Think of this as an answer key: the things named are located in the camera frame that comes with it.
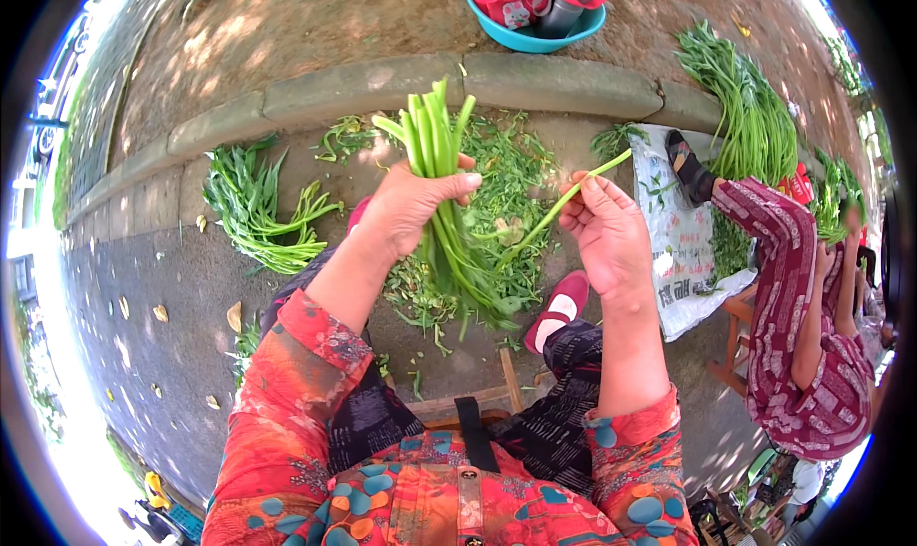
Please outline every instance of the thermos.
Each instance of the thermos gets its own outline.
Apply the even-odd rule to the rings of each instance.
[[[534,27],[535,35],[541,39],[566,38],[579,19],[583,8],[566,0],[554,0],[551,10],[539,19]]]

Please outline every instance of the bucket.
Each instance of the bucket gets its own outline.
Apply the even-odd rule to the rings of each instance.
[[[474,0],[465,1],[468,2],[468,6],[478,17],[478,23],[480,23],[480,26],[488,36],[506,48],[519,53],[553,53],[570,43],[576,43],[594,34],[605,24],[605,7],[602,6],[591,11],[583,11],[566,38],[539,39],[534,35],[534,27],[522,27],[521,29],[510,31],[505,26],[492,21],[490,17],[478,9],[478,5],[474,4]]]

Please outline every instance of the hand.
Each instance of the hand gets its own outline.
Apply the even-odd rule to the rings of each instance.
[[[647,221],[636,202],[601,175],[574,172],[579,194],[560,210],[560,227],[579,243],[579,256],[589,282],[603,299],[621,293],[650,289],[653,254]],[[573,184],[560,187],[566,194]]]
[[[847,237],[843,239],[843,250],[852,252],[852,256],[856,257],[856,252],[859,250],[859,228],[855,231],[850,231],[847,233]]]
[[[854,272],[854,280],[856,282],[856,288],[860,290],[860,294],[865,290],[865,273],[862,269],[857,269]]]
[[[831,246],[831,252],[828,252],[824,242],[818,242],[818,247],[815,248],[815,277],[818,281],[824,281],[824,277],[828,275],[828,270],[834,265],[834,257],[836,255],[837,252],[834,250],[834,246]]]
[[[474,159],[460,153],[458,165],[463,169],[473,168]],[[459,205],[467,206],[469,194],[479,185],[479,173],[427,179],[414,175],[406,160],[398,162],[376,189],[361,218],[360,229],[354,234],[381,238],[384,250],[391,254],[394,263],[414,251],[423,235],[424,224],[433,217],[441,202],[455,199]]]
[[[860,219],[862,218],[860,217],[859,202],[854,201],[844,210],[841,221],[847,231],[856,234],[857,241],[859,240],[859,232],[863,230],[863,224],[860,223]]]

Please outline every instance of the red package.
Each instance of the red package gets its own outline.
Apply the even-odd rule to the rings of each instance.
[[[802,162],[796,164],[796,173],[780,180],[780,183],[777,184],[777,189],[803,206],[815,198],[815,193],[811,189],[811,181],[809,181],[809,176],[805,170],[805,164]]]

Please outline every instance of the floral sleeve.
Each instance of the floral sleeve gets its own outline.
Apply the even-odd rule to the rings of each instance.
[[[682,486],[681,414],[675,386],[658,403],[631,415],[584,425],[592,449],[593,502],[628,541],[697,544]]]
[[[302,290],[292,295],[252,356],[229,416],[203,544],[322,535],[327,424],[372,360],[359,336]]]

